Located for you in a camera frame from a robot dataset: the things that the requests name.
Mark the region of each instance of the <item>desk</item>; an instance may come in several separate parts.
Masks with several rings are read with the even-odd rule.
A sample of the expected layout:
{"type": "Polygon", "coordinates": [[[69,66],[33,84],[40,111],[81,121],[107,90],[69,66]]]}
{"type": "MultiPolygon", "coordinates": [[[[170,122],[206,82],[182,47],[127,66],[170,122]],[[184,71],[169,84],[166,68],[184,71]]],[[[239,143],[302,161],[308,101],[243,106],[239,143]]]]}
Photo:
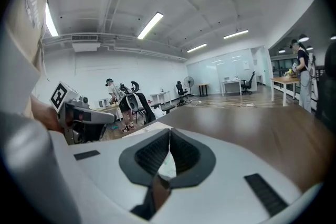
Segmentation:
{"type": "Polygon", "coordinates": [[[281,83],[283,85],[283,101],[282,105],[286,106],[286,97],[287,97],[287,84],[293,84],[293,99],[295,99],[295,92],[296,92],[296,83],[300,83],[298,78],[287,78],[287,77],[280,77],[280,78],[273,78],[271,79],[271,88],[272,88],[272,102],[274,102],[274,82],[281,83]]]}
{"type": "Polygon", "coordinates": [[[110,106],[108,106],[107,108],[104,109],[93,109],[99,112],[105,112],[105,113],[110,113],[110,114],[114,114],[117,116],[117,120],[122,120],[122,113],[119,109],[119,106],[116,104],[112,104],[110,106]]]}
{"type": "Polygon", "coordinates": [[[182,106],[156,121],[240,145],[286,175],[302,191],[323,181],[335,150],[334,135],[300,106],[182,106]]]}
{"type": "Polygon", "coordinates": [[[239,84],[240,96],[242,96],[242,95],[241,95],[241,94],[242,94],[242,93],[241,93],[241,92],[242,92],[242,91],[241,91],[241,90],[242,90],[242,89],[241,89],[242,87],[240,86],[240,82],[241,82],[240,79],[238,79],[238,80],[230,80],[230,81],[224,81],[224,82],[222,82],[221,85],[220,85],[220,87],[221,87],[221,89],[222,89],[222,96],[224,97],[224,92],[225,92],[225,93],[229,93],[229,92],[226,92],[226,91],[225,91],[225,84],[230,84],[230,83],[238,83],[238,84],[239,84]]]}
{"type": "Polygon", "coordinates": [[[160,95],[163,95],[163,104],[166,104],[166,102],[165,102],[165,100],[164,100],[164,95],[165,95],[166,93],[168,94],[168,98],[169,98],[169,101],[170,101],[170,105],[172,105],[172,99],[171,99],[171,97],[170,97],[170,91],[168,91],[168,92],[160,92],[160,93],[157,93],[157,94],[151,94],[151,97],[153,98],[153,101],[154,101],[154,102],[155,102],[155,100],[154,100],[154,96],[157,97],[157,103],[160,104],[160,105],[159,105],[160,109],[161,109],[160,95]]]}
{"type": "Polygon", "coordinates": [[[200,91],[199,91],[199,92],[200,92],[200,93],[199,93],[199,94],[200,94],[199,96],[200,96],[200,97],[205,96],[205,95],[204,95],[204,91],[203,91],[203,86],[205,86],[206,96],[208,96],[208,88],[207,88],[208,85],[210,85],[210,83],[196,85],[196,86],[199,87],[199,90],[200,90],[200,91]]]}

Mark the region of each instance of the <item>floor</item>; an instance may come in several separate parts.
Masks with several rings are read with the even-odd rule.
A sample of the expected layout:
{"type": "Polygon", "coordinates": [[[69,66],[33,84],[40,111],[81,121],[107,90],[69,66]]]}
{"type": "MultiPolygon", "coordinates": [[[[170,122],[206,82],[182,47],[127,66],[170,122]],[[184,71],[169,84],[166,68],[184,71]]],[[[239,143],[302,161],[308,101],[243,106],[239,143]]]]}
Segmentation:
{"type": "MultiPolygon", "coordinates": [[[[271,89],[270,87],[266,87],[263,85],[258,85],[257,92],[254,92],[253,94],[244,94],[242,96],[236,93],[226,94],[224,97],[222,97],[221,94],[210,94],[207,97],[199,97],[199,96],[193,96],[189,97],[189,100],[191,100],[191,103],[188,103],[187,106],[196,106],[200,108],[220,108],[220,109],[228,109],[228,108],[234,108],[234,107],[242,107],[244,109],[244,106],[247,104],[253,104],[256,108],[274,108],[282,106],[282,99],[283,99],[283,93],[274,90],[274,103],[271,102],[271,89]]],[[[173,101],[173,105],[178,104],[178,100],[173,101]]],[[[287,105],[298,105],[299,102],[297,100],[293,100],[292,97],[287,96],[287,105]]],[[[135,132],[139,128],[141,128],[144,125],[144,118],[142,116],[138,116],[138,123],[136,124],[136,120],[134,119],[134,126],[135,130],[132,132],[135,132]]],[[[122,133],[121,129],[123,128],[123,122],[117,122],[113,126],[108,126],[105,134],[102,138],[103,141],[109,141],[109,140],[115,140],[120,139],[126,135],[131,134],[129,133],[122,133]]]]}

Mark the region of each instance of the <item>fluorescent light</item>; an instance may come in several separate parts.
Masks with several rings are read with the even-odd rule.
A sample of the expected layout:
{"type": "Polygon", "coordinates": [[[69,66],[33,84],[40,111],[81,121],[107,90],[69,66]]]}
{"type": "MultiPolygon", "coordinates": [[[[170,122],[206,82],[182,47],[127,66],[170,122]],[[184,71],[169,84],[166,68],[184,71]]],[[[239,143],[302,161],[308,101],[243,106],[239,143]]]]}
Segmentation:
{"type": "Polygon", "coordinates": [[[200,48],[202,48],[202,47],[204,47],[204,46],[206,46],[207,44],[203,44],[203,45],[200,45],[200,46],[198,46],[198,47],[196,47],[196,48],[193,48],[193,49],[191,49],[191,50],[189,50],[189,51],[187,51],[187,52],[192,52],[192,51],[194,51],[194,50],[198,50],[198,49],[200,49],[200,48]]]}
{"type": "Polygon", "coordinates": [[[155,16],[151,19],[151,21],[146,25],[146,27],[139,34],[138,39],[143,39],[148,34],[148,32],[158,23],[158,21],[162,19],[162,17],[163,17],[163,14],[157,12],[155,16]]]}
{"type": "Polygon", "coordinates": [[[234,33],[232,35],[225,36],[224,39],[234,37],[234,36],[238,36],[238,35],[245,34],[245,33],[248,33],[248,30],[244,30],[244,31],[241,31],[241,32],[234,33]]]}
{"type": "Polygon", "coordinates": [[[50,34],[53,37],[57,37],[58,33],[56,31],[56,27],[54,25],[54,22],[52,21],[50,10],[49,10],[49,4],[48,3],[46,5],[46,24],[47,24],[47,27],[49,29],[50,34]]]}

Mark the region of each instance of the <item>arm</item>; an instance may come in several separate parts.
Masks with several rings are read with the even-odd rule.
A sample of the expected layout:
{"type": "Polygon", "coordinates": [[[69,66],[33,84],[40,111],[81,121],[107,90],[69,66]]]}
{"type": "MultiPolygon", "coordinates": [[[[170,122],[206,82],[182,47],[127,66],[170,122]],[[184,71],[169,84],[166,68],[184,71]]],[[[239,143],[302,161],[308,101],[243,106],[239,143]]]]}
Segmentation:
{"type": "Polygon", "coordinates": [[[42,103],[33,95],[30,96],[30,99],[34,118],[48,130],[63,133],[62,127],[57,120],[56,110],[51,105],[42,103]]]}
{"type": "Polygon", "coordinates": [[[301,57],[299,60],[300,60],[300,65],[298,67],[296,67],[296,71],[300,71],[301,69],[303,69],[305,67],[304,57],[301,57]]]}

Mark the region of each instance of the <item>woman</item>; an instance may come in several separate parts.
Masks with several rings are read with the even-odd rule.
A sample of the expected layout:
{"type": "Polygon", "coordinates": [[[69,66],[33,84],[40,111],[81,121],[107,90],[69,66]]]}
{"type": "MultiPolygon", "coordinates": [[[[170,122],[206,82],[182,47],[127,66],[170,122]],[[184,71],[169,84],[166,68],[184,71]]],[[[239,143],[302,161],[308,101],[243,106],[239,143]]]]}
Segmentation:
{"type": "Polygon", "coordinates": [[[133,113],[127,104],[126,98],[120,98],[117,87],[115,87],[115,85],[113,84],[112,79],[107,79],[105,86],[109,87],[109,94],[112,96],[111,103],[113,103],[114,101],[119,103],[119,108],[125,122],[125,128],[121,131],[123,133],[127,133],[130,130],[134,130],[133,113]]]}
{"type": "Polygon", "coordinates": [[[300,72],[301,90],[299,105],[311,112],[311,77],[308,71],[309,54],[303,44],[296,39],[292,40],[291,48],[294,54],[298,55],[298,66],[293,70],[295,73],[300,72]]]}

